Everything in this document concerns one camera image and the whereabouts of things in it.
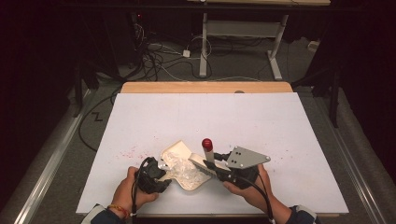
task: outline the red cap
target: red cap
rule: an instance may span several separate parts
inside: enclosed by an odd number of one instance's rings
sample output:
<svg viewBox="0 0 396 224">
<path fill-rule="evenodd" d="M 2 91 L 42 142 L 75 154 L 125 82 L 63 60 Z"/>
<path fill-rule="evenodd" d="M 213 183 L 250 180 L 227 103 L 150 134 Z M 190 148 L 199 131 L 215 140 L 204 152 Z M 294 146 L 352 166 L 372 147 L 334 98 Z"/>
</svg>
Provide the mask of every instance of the red cap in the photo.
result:
<svg viewBox="0 0 396 224">
<path fill-rule="evenodd" d="M 210 152 L 211 150 L 213 150 L 212 140 L 208 138 L 202 140 L 202 147 L 206 152 Z"/>
</svg>

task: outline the hand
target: hand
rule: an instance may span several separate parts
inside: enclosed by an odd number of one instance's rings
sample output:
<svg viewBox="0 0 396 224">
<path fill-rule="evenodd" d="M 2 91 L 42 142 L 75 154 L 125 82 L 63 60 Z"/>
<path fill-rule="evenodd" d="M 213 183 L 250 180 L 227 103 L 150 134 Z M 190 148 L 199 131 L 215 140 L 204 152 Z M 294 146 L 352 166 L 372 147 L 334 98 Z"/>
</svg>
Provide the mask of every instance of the hand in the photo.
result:
<svg viewBox="0 0 396 224">
<path fill-rule="evenodd" d="M 258 176 L 255 184 L 264 191 L 262 182 L 264 183 L 276 223 L 286 223 L 291 215 L 291 210 L 274 196 L 274 193 L 271 189 L 270 177 L 267 171 L 264 169 L 264 166 L 262 164 L 259 164 L 258 168 L 259 175 L 262 177 L 262 181 L 260 180 L 260 176 Z M 264 213 L 268 214 L 267 203 L 265 202 L 262 195 L 253 187 L 248 187 L 247 189 L 240 189 L 234 184 L 227 181 L 224 181 L 223 185 L 231 193 L 244 197 L 245 201 L 259 208 Z"/>
<path fill-rule="evenodd" d="M 134 173 L 138 171 L 137 168 L 131 166 L 128 169 L 128 175 L 123 179 L 114 193 L 113 201 L 111 203 L 121 206 L 123 209 L 131 212 L 132 209 L 132 186 L 134 185 Z M 136 193 L 136 207 L 139 209 L 144 203 L 155 201 L 159 197 L 158 193 L 147 194 L 140 188 L 137 188 Z M 121 219 L 125 215 L 117 209 L 110 208 Z"/>
<path fill-rule="evenodd" d="M 262 185 L 262 182 L 265 185 L 265 189 L 268 195 L 268 198 L 274 198 L 274 194 L 271 190 L 271 183 L 270 183 L 270 177 L 267 173 L 267 171 L 264 169 L 264 166 L 262 164 L 258 165 L 259 168 L 259 175 L 262 177 L 262 181 L 260 180 L 260 177 L 258 176 L 256 179 L 255 184 L 264 191 L 264 187 Z M 240 189 L 234 184 L 230 182 L 223 182 L 223 186 L 229 190 L 231 193 L 242 196 L 245 198 L 245 201 L 247 203 L 250 203 L 251 205 L 261 209 L 263 212 L 267 213 L 267 203 L 265 202 L 264 198 L 262 195 L 253 187 L 249 187 L 247 189 Z"/>
</svg>

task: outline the bracelet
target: bracelet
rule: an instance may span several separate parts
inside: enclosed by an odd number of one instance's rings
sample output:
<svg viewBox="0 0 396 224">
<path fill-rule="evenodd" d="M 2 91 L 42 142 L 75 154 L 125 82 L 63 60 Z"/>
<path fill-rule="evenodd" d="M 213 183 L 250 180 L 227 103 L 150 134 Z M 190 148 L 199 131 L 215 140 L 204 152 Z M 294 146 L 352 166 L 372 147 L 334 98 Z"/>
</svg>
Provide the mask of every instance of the bracelet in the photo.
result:
<svg viewBox="0 0 396 224">
<path fill-rule="evenodd" d="M 116 205 L 116 204 L 111 204 L 107 208 L 115 208 L 117 211 L 122 212 L 125 215 L 124 219 L 127 219 L 129 217 L 129 211 L 125 210 L 123 207 Z"/>
</svg>

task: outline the power adapter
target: power adapter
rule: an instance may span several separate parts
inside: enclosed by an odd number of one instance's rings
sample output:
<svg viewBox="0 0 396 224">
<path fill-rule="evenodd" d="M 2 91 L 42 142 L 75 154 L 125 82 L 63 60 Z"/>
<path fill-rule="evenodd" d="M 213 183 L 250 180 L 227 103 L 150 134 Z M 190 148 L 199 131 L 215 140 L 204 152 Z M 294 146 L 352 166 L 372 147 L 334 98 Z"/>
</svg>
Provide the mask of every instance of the power adapter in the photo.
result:
<svg viewBox="0 0 396 224">
<path fill-rule="evenodd" d="M 183 50 L 183 57 L 190 58 L 190 51 L 187 49 Z"/>
</svg>

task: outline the white tabletop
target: white tabletop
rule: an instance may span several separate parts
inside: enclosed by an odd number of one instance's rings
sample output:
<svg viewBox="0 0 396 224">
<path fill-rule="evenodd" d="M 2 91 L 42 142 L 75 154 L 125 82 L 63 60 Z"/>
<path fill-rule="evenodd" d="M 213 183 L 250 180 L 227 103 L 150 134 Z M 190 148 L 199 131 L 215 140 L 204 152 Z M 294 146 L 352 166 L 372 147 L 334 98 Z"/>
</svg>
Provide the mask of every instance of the white tabletop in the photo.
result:
<svg viewBox="0 0 396 224">
<path fill-rule="evenodd" d="M 121 93 L 95 157 L 77 213 L 108 205 L 129 166 L 178 140 L 204 156 L 201 142 L 228 153 L 245 147 L 271 157 L 264 166 L 277 198 L 320 214 L 348 212 L 297 93 Z M 258 209 L 232 195 L 217 179 L 194 191 L 176 181 L 139 215 L 255 215 Z"/>
</svg>

